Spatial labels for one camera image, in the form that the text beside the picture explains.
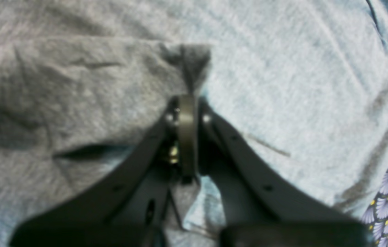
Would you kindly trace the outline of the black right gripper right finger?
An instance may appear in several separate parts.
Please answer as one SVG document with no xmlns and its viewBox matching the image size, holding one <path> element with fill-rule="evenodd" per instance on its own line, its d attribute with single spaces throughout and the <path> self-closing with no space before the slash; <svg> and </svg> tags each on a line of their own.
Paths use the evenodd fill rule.
<svg viewBox="0 0 388 247">
<path fill-rule="evenodd" d="M 291 185 L 207 103 L 198 107 L 199 172 L 217 186 L 220 247 L 373 247 L 365 225 Z"/>
</svg>

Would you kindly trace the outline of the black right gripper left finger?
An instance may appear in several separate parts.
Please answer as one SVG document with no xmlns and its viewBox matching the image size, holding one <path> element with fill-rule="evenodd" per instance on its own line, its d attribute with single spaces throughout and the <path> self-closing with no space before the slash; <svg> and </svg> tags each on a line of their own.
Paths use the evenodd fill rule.
<svg viewBox="0 0 388 247">
<path fill-rule="evenodd" d="M 171 186 L 198 180 L 196 108 L 170 100 L 133 152 L 103 180 L 17 227 L 11 247 L 166 247 Z"/>
</svg>

